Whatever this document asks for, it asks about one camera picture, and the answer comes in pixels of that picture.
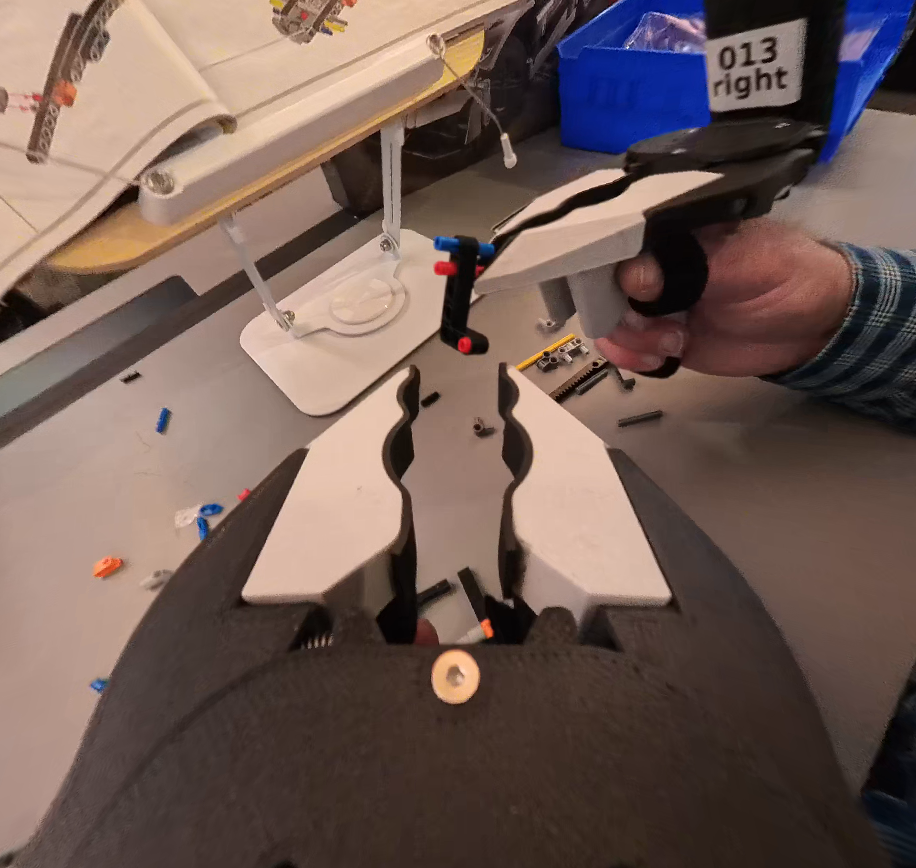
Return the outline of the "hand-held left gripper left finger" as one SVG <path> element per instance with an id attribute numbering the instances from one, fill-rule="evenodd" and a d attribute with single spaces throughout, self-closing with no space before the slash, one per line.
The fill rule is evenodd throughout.
<path id="1" fill-rule="evenodd" d="M 306 447 L 243 587 L 245 602 L 358 609 L 388 643 L 415 642 L 417 546 L 403 479 L 415 457 L 419 390 L 411 365 Z"/>

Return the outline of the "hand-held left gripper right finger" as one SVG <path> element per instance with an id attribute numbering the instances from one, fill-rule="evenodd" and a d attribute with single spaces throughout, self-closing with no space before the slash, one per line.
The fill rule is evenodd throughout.
<path id="1" fill-rule="evenodd" d="M 498 367 L 510 471 L 498 545 L 504 601 L 567 610 L 666 607 L 672 591 L 605 442 L 516 367 Z"/>

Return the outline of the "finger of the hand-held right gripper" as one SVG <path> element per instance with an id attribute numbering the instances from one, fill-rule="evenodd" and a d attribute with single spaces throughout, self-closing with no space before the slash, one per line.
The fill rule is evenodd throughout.
<path id="1" fill-rule="evenodd" d="M 574 184 L 543 195 L 500 227 L 498 251 L 607 251 L 611 243 L 642 241 L 651 209 L 691 194 L 722 177 L 691 169 L 635 178 L 601 170 Z"/>
<path id="2" fill-rule="evenodd" d="M 627 311 L 615 267 L 641 251 L 646 229 L 640 214 L 573 221 L 571 217 L 521 232 L 475 282 L 480 295 L 538 287 L 556 321 L 578 316 L 595 340 L 609 335 Z"/>

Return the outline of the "black L-shaped lego beam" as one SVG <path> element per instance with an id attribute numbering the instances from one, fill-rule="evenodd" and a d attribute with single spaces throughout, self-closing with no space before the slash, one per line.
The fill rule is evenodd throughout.
<path id="1" fill-rule="evenodd" d="M 433 245 L 437 251 L 448 255 L 433 266 L 434 273 L 446 280 L 440 340 L 465 356 L 486 354 L 489 341 L 469 327 L 468 316 L 475 281 L 494 260 L 496 248 L 468 236 L 439 235 L 433 239 Z"/>

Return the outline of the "person's right forearm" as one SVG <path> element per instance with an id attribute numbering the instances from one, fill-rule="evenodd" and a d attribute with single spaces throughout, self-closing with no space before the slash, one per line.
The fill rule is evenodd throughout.
<path id="1" fill-rule="evenodd" d="M 915 254 L 833 244 L 850 266 L 853 293 L 837 333 L 808 362 L 764 382 L 915 431 Z"/>

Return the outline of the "yellow lego axle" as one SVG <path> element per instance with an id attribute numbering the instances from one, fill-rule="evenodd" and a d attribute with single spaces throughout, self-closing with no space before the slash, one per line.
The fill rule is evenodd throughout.
<path id="1" fill-rule="evenodd" d="M 558 350 L 559 348 L 564 347 L 568 343 L 574 341 L 576 339 L 576 336 L 577 335 L 573 333 L 573 334 L 568 334 L 560 338 L 559 340 L 555 341 L 554 343 L 552 343 L 550 346 L 546 347 L 542 351 L 536 354 L 533 354 L 532 356 L 528 357 L 527 359 L 522 360 L 520 363 L 518 363 L 515 366 L 515 368 L 519 371 L 525 371 L 531 368 L 532 366 L 536 365 L 541 360 L 552 356 L 556 352 L 556 350 Z"/>

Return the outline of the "black lego gear rack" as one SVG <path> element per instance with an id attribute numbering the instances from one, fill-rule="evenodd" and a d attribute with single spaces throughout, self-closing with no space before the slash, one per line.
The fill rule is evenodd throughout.
<path id="1" fill-rule="evenodd" d="M 563 402 L 575 392 L 576 388 L 584 385 L 586 382 L 594 378 L 599 372 L 605 371 L 608 366 L 609 363 L 607 359 L 604 358 L 589 362 L 587 365 L 578 370 L 572 377 L 567 379 L 561 385 L 556 387 L 552 392 L 550 392 L 550 399 L 556 402 Z"/>

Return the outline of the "lego instruction booklet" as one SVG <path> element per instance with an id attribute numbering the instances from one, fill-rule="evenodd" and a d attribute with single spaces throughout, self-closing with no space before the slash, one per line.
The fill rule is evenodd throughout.
<path id="1" fill-rule="evenodd" d="M 2 296 L 126 190 L 156 226 L 396 114 L 531 0 L 1 0 Z"/>

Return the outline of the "person's right hand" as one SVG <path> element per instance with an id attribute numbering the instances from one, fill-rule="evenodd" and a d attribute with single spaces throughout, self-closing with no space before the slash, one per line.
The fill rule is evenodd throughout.
<path id="1" fill-rule="evenodd" d="M 704 295 L 684 316 L 624 314 L 594 347 L 612 364 L 656 372 L 667 359 L 720 377 L 766 377 L 815 358 L 841 328 L 854 295 L 847 257 L 768 218 L 699 230 Z"/>

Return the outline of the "blue storage bin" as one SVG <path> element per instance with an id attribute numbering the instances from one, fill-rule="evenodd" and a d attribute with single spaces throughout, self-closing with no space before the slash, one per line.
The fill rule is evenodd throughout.
<path id="1" fill-rule="evenodd" d="M 829 163 L 881 84 L 902 43 L 914 0 L 846 0 L 833 111 L 819 162 Z M 567 147 L 622 154 L 643 139 L 708 124 L 704 54 L 632 50 L 647 13 L 702 15 L 704 0 L 620 0 L 564 38 L 560 128 Z"/>

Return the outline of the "clear plastic parts bag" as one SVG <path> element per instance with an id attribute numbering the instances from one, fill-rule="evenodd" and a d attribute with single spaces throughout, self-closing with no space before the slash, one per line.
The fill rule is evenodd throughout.
<path id="1" fill-rule="evenodd" d="M 670 53 L 703 53 L 706 46 L 704 15 L 671 15 L 648 12 L 642 15 L 625 39 L 624 50 Z"/>

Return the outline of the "white book stand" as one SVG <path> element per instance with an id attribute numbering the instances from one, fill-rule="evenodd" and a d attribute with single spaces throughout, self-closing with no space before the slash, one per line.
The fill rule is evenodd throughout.
<path id="1" fill-rule="evenodd" d="M 484 42 L 482 27 L 450 38 L 437 55 L 441 77 L 413 99 L 377 110 L 349 134 L 186 219 L 156 225 L 141 217 L 138 206 L 125 206 L 64 244 L 50 264 L 75 274 L 126 269 L 218 225 L 264 306 L 240 335 L 245 353 L 302 413 L 328 416 L 344 408 L 439 328 L 444 282 L 432 272 L 432 241 L 402 226 L 402 147 L 406 126 L 475 70 Z M 276 300 L 251 255 L 239 213 L 373 131 L 380 132 L 381 232 Z"/>

